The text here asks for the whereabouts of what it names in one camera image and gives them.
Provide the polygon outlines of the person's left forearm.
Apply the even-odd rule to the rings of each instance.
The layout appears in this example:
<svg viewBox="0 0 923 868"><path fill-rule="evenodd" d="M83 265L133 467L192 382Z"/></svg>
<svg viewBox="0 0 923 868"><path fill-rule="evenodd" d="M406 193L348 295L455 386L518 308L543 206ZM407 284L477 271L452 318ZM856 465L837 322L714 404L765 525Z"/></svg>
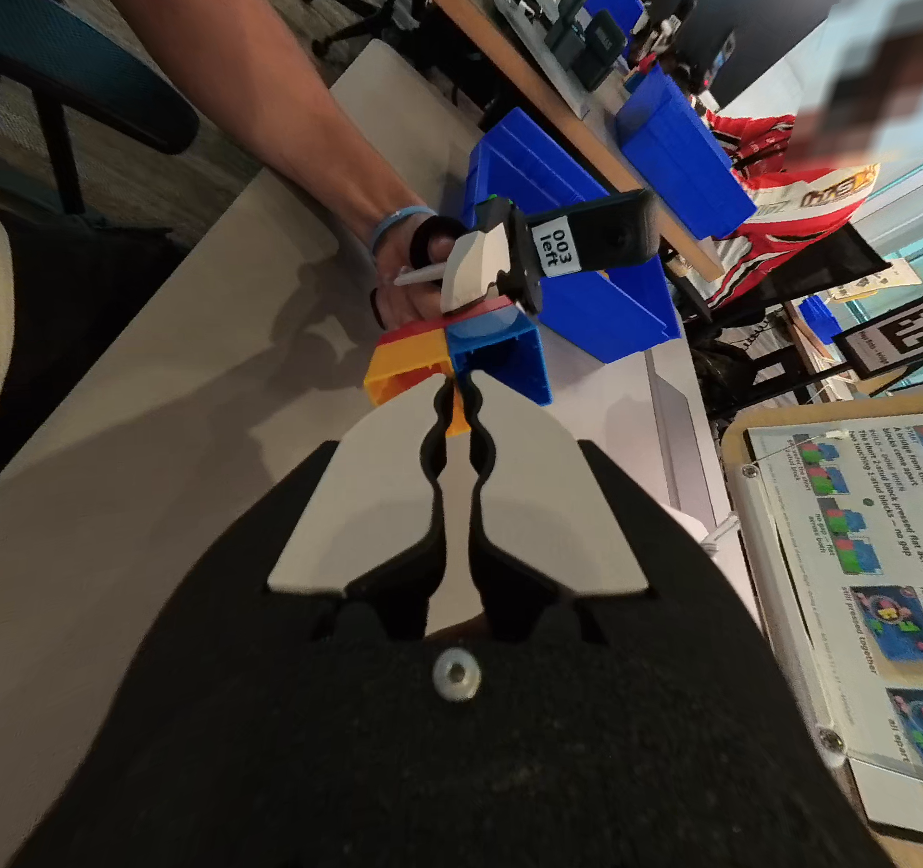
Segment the person's left forearm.
<svg viewBox="0 0 923 868"><path fill-rule="evenodd" d="M212 123L324 205L376 253L405 253L420 204L331 95L267 0L110 0Z"/></svg>

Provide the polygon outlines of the red two-stud toy block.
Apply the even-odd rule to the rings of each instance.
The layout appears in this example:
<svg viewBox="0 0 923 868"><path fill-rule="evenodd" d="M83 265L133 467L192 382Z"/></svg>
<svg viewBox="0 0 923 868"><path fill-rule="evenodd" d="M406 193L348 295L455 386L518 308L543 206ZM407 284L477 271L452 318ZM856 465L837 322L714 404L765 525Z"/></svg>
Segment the red two-stud toy block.
<svg viewBox="0 0 923 868"><path fill-rule="evenodd" d="M471 320L507 307L513 307L515 310L519 309L509 297L489 297L466 308L444 314L434 320L416 320L406 323L398 329L385 331L378 337L375 345L396 343L430 331L443 331L456 323Z"/></svg>

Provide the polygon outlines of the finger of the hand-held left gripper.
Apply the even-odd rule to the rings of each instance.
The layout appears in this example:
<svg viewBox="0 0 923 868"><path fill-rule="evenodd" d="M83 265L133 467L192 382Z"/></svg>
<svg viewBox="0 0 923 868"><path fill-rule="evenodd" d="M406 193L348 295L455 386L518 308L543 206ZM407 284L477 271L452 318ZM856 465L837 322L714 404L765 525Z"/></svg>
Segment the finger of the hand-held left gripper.
<svg viewBox="0 0 923 868"><path fill-rule="evenodd" d="M474 231L459 238L441 278L440 310L444 315L483 301L498 276L511 266L506 229Z"/></svg>

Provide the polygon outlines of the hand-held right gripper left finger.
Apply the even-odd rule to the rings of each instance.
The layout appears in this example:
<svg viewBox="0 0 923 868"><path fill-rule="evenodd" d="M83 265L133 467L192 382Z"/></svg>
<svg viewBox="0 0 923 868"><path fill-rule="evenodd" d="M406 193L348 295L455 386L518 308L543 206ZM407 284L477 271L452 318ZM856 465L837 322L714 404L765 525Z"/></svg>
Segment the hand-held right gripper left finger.
<svg viewBox="0 0 923 868"><path fill-rule="evenodd" d="M443 494L452 381L431 376L336 443L268 580L275 594L365 603L398 640L424 636L447 568Z"/></svg>

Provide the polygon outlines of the wooden board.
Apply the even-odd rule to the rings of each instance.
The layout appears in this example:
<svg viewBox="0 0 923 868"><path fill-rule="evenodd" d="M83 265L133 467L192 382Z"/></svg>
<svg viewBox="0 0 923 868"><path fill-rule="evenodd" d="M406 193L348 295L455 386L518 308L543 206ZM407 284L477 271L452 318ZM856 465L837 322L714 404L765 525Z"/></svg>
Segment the wooden board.
<svg viewBox="0 0 923 868"><path fill-rule="evenodd" d="M617 144L616 113L627 99L617 72L594 92L583 89L546 46L545 27L513 0L431 1L500 76L482 131L521 107L611 189L651 187Z"/></svg>

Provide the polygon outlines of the blue single-stud toy block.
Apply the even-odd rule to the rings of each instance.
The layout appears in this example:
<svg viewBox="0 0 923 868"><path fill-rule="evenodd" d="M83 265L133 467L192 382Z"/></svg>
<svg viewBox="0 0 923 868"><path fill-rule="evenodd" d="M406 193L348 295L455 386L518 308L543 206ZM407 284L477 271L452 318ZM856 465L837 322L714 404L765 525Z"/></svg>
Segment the blue single-stud toy block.
<svg viewBox="0 0 923 868"><path fill-rule="evenodd" d="M466 381L481 370L539 406L553 401L541 334L533 320L510 304L445 328L455 375Z"/></svg>

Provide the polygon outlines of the red white printed cloth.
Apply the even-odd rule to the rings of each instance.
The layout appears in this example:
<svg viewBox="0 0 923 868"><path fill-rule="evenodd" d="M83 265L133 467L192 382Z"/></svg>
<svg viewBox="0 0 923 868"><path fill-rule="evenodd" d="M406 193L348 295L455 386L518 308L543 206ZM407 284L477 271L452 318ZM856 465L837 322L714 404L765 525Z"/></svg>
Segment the red white printed cloth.
<svg viewBox="0 0 923 868"><path fill-rule="evenodd" d="M756 206L753 216L716 241L723 274L698 284L708 308L719 309L846 225L873 192L881 165L791 163L788 149L795 124L791 114L735 118L708 110L704 121Z"/></svg>

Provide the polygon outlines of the black charger dock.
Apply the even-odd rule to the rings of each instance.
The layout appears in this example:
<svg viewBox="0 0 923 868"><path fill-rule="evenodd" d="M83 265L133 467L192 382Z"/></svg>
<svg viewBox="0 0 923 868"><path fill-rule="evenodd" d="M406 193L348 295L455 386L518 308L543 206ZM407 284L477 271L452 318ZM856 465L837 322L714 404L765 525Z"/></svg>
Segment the black charger dock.
<svg viewBox="0 0 923 868"><path fill-rule="evenodd" d="M587 92L609 76L627 38L608 10L597 12L587 25L578 14L587 0L560 0L559 17L545 36L545 46L560 66L570 71Z"/></svg>

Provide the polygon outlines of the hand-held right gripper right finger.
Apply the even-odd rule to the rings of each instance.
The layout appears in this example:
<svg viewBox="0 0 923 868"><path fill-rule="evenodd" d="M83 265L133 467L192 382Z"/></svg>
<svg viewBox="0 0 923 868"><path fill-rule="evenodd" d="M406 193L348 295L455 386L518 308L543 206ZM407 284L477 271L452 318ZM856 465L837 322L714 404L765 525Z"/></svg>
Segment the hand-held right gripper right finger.
<svg viewBox="0 0 923 868"><path fill-rule="evenodd" d="M525 641L549 608L650 587L581 444L483 370L467 380L468 557L491 635Z"/></svg>

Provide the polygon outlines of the blue wristband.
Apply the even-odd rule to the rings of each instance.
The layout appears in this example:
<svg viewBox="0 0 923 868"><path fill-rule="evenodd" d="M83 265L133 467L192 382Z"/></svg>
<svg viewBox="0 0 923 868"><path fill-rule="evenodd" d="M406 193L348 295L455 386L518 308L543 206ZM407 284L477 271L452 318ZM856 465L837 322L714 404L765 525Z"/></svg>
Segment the blue wristband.
<svg viewBox="0 0 923 868"><path fill-rule="evenodd" d="M382 240L386 237L387 233L394 228L399 227L404 222L409 219L417 216L426 216L434 217L437 215L437 212L428 206L425 205L409 205L399 208L397 211L388 214L385 216L379 223L375 226L375 229L372 232L370 242L368 245L369 253L372 259L376 258L377 251L381 245Z"/></svg>

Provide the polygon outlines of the printed instruction sheet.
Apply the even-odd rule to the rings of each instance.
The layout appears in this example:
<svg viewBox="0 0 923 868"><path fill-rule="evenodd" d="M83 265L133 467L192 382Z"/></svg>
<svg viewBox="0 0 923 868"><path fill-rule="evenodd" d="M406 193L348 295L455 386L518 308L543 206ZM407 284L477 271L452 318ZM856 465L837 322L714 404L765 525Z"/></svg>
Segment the printed instruction sheet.
<svg viewBox="0 0 923 868"><path fill-rule="evenodd" d="M748 438L837 732L921 778L921 415Z"/></svg>

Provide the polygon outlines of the person's left hand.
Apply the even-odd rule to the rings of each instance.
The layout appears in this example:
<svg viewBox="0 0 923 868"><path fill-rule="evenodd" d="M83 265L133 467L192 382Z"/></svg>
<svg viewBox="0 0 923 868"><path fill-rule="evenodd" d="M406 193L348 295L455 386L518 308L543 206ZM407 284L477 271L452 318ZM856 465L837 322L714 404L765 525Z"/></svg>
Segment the person's left hand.
<svg viewBox="0 0 923 868"><path fill-rule="evenodd" d="M434 285L395 285L396 278L411 267L412 238L422 223L417 218L392 228L375 247L375 288L371 301L377 322L386 331L440 315L440 292Z"/></svg>

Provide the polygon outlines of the black framed sign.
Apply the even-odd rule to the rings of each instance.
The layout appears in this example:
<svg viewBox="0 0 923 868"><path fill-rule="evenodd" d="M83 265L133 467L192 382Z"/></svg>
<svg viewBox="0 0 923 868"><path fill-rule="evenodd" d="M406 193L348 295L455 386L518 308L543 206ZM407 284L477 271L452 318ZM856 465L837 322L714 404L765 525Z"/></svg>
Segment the black framed sign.
<svg viewBox="0 0 923 868"><path fill-rule="evenodd" d="M919 367L922 357L922 298L834 335L833 345L860 379L897 368Z"/></svg>

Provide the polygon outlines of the yellow single-stud toy block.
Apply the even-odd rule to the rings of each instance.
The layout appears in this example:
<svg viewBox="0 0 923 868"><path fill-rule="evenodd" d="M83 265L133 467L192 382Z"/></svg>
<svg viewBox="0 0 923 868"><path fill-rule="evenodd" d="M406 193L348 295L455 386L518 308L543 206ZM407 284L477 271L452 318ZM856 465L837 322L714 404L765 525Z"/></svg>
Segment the yellow single-stud toy block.
<svg viewBox="0 0 923 868"><path fill-rule="evenodd" d="M468 433L470 425L464 413L461 375L452 361L445 330L376 346L363 388L376 408L437 374L450 377L454 384L452 418L446 436Z"/></svg>

